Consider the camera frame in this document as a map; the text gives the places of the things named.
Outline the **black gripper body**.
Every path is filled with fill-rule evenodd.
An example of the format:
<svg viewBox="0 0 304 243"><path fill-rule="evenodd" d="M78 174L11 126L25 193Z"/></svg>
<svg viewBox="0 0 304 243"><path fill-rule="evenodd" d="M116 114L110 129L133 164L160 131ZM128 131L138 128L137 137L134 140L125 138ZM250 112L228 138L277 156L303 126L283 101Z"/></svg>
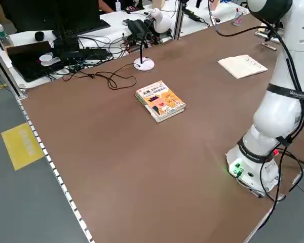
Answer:
<svg viewBox="0 0 304 243"><path fill-rule="evenodd" d="M281 24L271 24L271 27L275 29L275 31L279 34L281 34ZM264 39L266 42L279 42L279 39L277 38L277 35L271 31L270 29L264 29L263 30Z"/></svg>

